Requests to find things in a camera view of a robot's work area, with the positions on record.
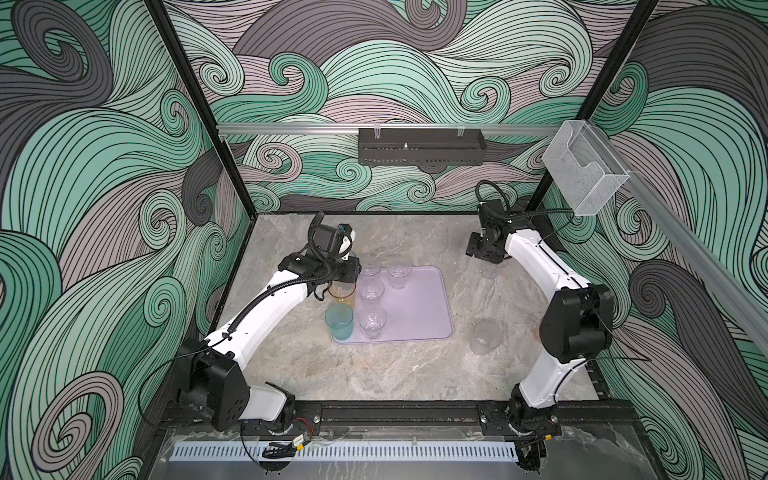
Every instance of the clear glass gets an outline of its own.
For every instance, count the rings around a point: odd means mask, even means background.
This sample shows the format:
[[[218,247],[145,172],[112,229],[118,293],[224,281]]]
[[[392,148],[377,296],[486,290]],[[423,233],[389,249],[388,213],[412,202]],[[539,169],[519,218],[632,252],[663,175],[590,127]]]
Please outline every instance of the clear glass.
[[[352,335],[355,324],[355,313],[352,307],[345,303],[332,303],[326,310],[326,325],[331,335],[337,340],[346,340]]]
[[[371,340],[378,339],[386,325],[386,312],[378,302],[366,302],[357,323],[366,337]]]
[[[502,272],[504,267],[507,266],[507,260],[504,260],[501,263],[491,263],[485,260],[478,261],[480,262],[480,276],[489,280],[496,278]]]
[[[363,255],[360,257],[360,266],[362,267],[360,270],[360,275],[362,276],[374,276],[382,271],[381,260],[373,255]]]
[[[484,320],[472,329],[472,342],[469,349],[475,355],[487,355],[502,344],[502,330],[493,322]]]
[[[384,282],[377,276],[367,276],[357,283],[360,296],[366,302],[379,300],[384,295]]]
[[[355,308],[355,283],[333,282],[328,289],[331,300],[337,303],[345,303]]]
[[[395,257],[387,262],[387,273],[389,273],[389,285],[400,290],[406,287],[408,277],[413,271],[413,262],[409,258]]]

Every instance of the purple tray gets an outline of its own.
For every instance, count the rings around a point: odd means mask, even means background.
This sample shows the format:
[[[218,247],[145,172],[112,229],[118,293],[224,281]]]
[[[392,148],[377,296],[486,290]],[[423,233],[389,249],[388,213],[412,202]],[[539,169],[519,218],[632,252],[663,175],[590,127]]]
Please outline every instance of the purple tray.
[[[336,343],[412,342],[415,340],[441,340],[453,335],[453,319],[448,308],[448,295],[442,281],[442,272],[436,266],[414,266],[406,288],[395,290],[387,282],[387,272],[382,270],[378,278],[384,282],[382,308],[386,311],[386,326],[381,336],[369,340],[362,333],[355,318],[355,328],[346,340],[333,339]],[[362,308],[363,300],[355,301],[355,314]]]

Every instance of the blue cup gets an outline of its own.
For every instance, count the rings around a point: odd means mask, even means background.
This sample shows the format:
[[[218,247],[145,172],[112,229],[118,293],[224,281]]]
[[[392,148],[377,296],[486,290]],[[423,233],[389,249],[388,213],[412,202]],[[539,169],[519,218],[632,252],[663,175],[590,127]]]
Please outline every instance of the blue cup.
[[[346,340],[352,336],[355,326],[355,313],[346,303],[334,303],[326,310],[326,325],[331,329],[331,335],[337,340]]]

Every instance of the white wire basket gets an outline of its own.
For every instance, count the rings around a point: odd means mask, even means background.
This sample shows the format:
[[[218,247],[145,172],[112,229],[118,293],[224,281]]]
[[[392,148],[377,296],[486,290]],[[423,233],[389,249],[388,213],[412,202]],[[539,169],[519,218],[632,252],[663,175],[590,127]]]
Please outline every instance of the white wire basket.
[[[608,137],[584,120],[566,120],[542,160],[578,217],[597,215],[629,178]]]

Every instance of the wall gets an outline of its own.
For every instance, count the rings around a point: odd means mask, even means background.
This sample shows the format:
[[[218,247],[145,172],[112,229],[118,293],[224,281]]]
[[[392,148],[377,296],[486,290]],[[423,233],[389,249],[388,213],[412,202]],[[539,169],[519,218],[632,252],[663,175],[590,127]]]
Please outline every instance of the wall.
[[[768,307],[768,2],[711,3],[657,10],[594,119]],[[553,188],[545,206],[562,204]],[[670,477],[765,478],[768,359],[740,319],[627,191],[558,236],[561,256],[617,294],[619,342],[606,355],[652,360],[599,364],[613,394],[635,404]]]
[[[248,219],[141,0],[3,2],[0,63],[3,478],[134,478]]]
[[[682,0],[685,3],[694,0]],[[559,124],[576,115],[634,2],[167,0],[219,122]],[[513,200],[540,138],[490,138],[481,167],[360,167],[355,137],[232,136],[260,210],[474,210]],[[490,195],[492,190],[483,190]]]

